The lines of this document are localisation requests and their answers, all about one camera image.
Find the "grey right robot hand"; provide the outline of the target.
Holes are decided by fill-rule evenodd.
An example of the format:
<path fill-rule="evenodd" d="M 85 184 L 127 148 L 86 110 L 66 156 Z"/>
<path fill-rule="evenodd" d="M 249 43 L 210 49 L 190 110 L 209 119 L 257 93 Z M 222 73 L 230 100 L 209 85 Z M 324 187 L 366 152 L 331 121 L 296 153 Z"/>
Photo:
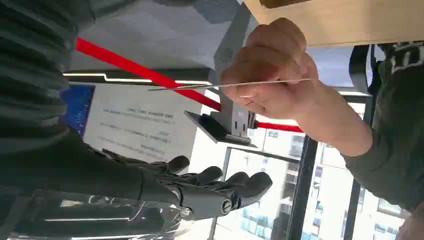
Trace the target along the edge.
<path fill-rule="evenodd" d="M 180 174 L 189 163 L 98 151 L 77 134 L 56 142 L 1 140 L 0 237 L 169 240 L 194 221 L 256 203 L 273 183 L 264 172 L 222 181 L 216 166 Z"/>

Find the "person's left hand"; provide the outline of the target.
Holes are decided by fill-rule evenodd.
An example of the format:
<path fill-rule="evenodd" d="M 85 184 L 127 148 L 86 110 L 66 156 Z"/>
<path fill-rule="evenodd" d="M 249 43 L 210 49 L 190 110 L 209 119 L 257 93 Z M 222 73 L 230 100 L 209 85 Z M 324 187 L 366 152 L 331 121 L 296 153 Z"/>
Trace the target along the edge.
<path fill-rule="evenodd" d="M 306 54 L 306 38 L 287 18 L 257 26 L 221 74 L 225 95 L 273 119 L 300 122 L 316 111 L 318 73 Z"/>

